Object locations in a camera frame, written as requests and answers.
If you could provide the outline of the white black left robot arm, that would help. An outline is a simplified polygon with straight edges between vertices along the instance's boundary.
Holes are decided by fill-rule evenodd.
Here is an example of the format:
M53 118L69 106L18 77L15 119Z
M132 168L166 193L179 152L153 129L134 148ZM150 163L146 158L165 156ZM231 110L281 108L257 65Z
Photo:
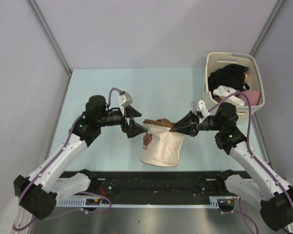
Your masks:
M56 181L69 164L101 134L101 128L120 126L128 138L147 132L144 126L135 121L135 117L141 117L141 113L131 106L131 95L122 91L117 102L118 107L110 108L110 100L101 95L91 96L85 111L73 122L66 140L56 152L27 177L19 175L14 180L14 192L22 208L35 218L44 220L53 212L57 203L70 196L97 192L97 177L86 169L66 182Z

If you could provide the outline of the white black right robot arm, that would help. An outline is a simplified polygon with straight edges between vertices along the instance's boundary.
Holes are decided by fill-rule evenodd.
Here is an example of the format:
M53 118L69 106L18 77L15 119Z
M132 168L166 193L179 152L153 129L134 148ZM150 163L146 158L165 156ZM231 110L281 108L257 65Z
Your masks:
M220 150L237 161L253 179L250 183L232 170L219 175L215 189L220 195L233 193L255 207L266 225L277 232L293 224L293 186L277 174L250 146L249 136L237 127L236 107L221 103L211 115L203 101L192 102L192 110L173 125L171 132L191 137L200 131L216 131Z

